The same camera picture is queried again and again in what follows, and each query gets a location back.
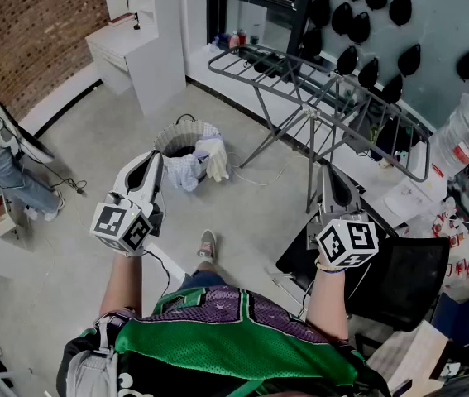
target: black chair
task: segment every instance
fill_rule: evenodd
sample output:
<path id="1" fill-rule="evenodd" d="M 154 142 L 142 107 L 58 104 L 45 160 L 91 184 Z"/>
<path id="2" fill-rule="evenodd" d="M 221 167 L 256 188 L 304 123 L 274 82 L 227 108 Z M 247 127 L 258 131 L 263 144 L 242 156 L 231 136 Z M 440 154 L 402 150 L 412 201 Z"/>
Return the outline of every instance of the black chair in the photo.
<path id="1" fill-rule="evenodd" d="M 448 238 L 386 238 L 371 263 L 347 270 L 347 312 L 413 331 L 438 296 L 448 259 Z"/>

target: laundry basket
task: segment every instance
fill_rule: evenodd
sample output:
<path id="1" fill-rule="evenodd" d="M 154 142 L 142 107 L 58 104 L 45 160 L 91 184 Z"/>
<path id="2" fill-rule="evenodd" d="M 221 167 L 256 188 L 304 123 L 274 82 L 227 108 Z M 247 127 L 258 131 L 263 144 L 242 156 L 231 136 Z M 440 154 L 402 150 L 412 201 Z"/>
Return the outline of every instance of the laundry basket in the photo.
<path id="1" fill-rule="evenodd" d="M 183 117 L 190 117 L 190 120 L 181 121 Z M 195 143 L 203 136 L 218 136 L 219 130 L 205 121 L 195 119 L 186 113 L 177 119 L 175 123 L 167 126 L 155 139 L 153 146 L 158 150 L 164 159 L 171 157 L 183 157 L 195 151 Z M 207 173 L 208 158 L 200 161 L 201 173 L 198 176 L 199 182 L 205 179 Z"/>

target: sneaker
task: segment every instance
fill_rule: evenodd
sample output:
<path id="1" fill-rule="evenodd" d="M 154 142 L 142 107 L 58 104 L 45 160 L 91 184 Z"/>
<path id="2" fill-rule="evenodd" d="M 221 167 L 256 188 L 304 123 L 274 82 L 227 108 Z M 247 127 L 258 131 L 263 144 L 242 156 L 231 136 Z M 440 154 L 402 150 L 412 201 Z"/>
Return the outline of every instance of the sneaker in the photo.
<path id="1" fill-rule="evenodd" d="M 216 237 L 209 229 L 201 236 L 201 247 L 197 254 L 210 263 L 214 263 L 216 259 Z"/>
<path id="2" fill-rule="evenodd" d="M 32 221 L 37 220 L 37 210 L 35 210 L 34 208 L 31 208 L 30 206 L 25 206 L 24 212 Z"/>
<path id="3" fill-rule="evenodd" d="M 52 192 L 52 194 L 55 195 L 58 199 L 60 199 L 60 205 L 58 206 L 58 210 L 56 210 L 55 212 L 45 213 L 45 220 L 47 222 L 52 222 L 54 219 L 56 219 L 58 217 L 58 213 L 60 212 L 60 210 L 65 207 L 65 199 L 61 197 L 62 195 L 61 191 L 59 191 L 58 189 L 55 189 Z"/>

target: metal rack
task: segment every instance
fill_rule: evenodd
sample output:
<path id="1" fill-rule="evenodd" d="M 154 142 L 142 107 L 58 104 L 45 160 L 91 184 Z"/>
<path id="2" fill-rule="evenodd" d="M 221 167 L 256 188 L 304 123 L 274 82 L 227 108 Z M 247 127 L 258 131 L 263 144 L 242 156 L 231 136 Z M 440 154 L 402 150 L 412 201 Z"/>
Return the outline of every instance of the metal rack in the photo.
<path id="1" fill-rule="evenodd" d="M 247 60 L 251 62 L 245 64 L 241 63 Z M 258 64 L 259 67 L 265 66 L 265 70 L 261 73 L 253 69 L 253 67 Z M 306 212 L 309 212 L 309 208 L 314 199 L 314 195 L 311 194 L 313 187 L 313 165 L 316 162 L 321 162 L 323 158 L 328 155 L 329 162 L 332 163 L 334 151 L 339 146 L 351 141 L 358 141 L 368 150 L 385 158 L 396 169 L 400 170 L 411 179 L 417 182 L 424 182 L 427 179 L 430 157 L 430 145 L 427 134 L 416 122 L 407 117 L 405 113 L 402 113 L 400 108 L 394 104 L 388 104 L 383 101 L 368 89 L 363 88 L 355 80 L 341 76 L 337 72 L 326 69 L 321 65 L 316 65 L 315 63 L 300 59 L 299 57 L 287 55 L 281 51 L 272 50 L 261 45 L 247 44 L 234 47 L 223 52 L 221 55 L 213 57 L 208 62 L 208 68 L 216 74 L 227 76 L 228 78 L 251 85 L 255 90 L 264 116 L 266 117 L 270 133 L 240 165 L 241 168 L 275 141 L 281 139 L 300 122 L 304 121 L 302 126 L 292 137 L 294 140 L 302 128 L 309 122 L 309 141 L 306 144 L 306 148 L 309 151 L 309 181 Z M 292 103 L 297 103 L 299 107 L 278 127 L 275 127 L 261 96 L 261 90 L 289 100 Z M 384 120 L 396 119 L 397 122 L 390 154 L 377 146 L 379 132 L 372 141 L 359 133 L 365 115 L 374 105 L 376 105 L 376 110 L 381 110 L 382 112 L 379 131 L 385 125 L 383 123 Z M 350 122 L 356 117 L 359 118 L 357 126 L 354 129 L 350 127 Z M 424 173 L 422 175 L 417 176 L 409 170 L 409 157 L 407 157 L 405 166 L 393 157 L 400 126 L 410 128 L 408 154 L 410 154 L 412 148 L 414 134 L 427 146 Z M 315 150 L 315 137 L 318 132 L 326 132 L 327 135 L 323 144 Z M 335 142 L 337 134 L 341 136 L 341 139 Z M 332 145 L 323 150 L 330 136 L 332 136 Z"/>

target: plastic bottle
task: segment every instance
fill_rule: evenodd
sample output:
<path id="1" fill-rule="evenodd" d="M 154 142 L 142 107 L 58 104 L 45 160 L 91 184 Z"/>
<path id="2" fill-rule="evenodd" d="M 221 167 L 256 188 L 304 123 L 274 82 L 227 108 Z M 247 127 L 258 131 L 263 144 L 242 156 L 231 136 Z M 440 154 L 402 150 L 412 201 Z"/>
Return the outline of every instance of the plastic bottle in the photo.
<path id="1" fill-rule="evenodd" d="M 260 24 L 255 23 L 252 26 L 252 34 L 251 34 L 251 44 L 257 45 L 260 41 L 260 37 L 258 36 L 258 31 L 260 30 Z"/>
<path id="2" fill-rule="evenodd" d="M 247 43 L 247 33 L 246 31 L 244 30 L 241 30 L 237 33 L 237 36 L 239 38 L 239 41 L 240 41 L 240 45 L 244 45 Z"/>
<path id="3" fill-rule="evenodd" d="M 443 175 L 452 178 L 469 164 L 469 94 L 462 95 L 458 107 L 430 142 L 431 160 Z"/>
<path id="4" fill-rule="evenodd" d="M 228 39 L 228 48 L 231 49 L 237 45 L 240 45 L 240 37 L 237 36 L 237 31 L 234 31 Z"/>

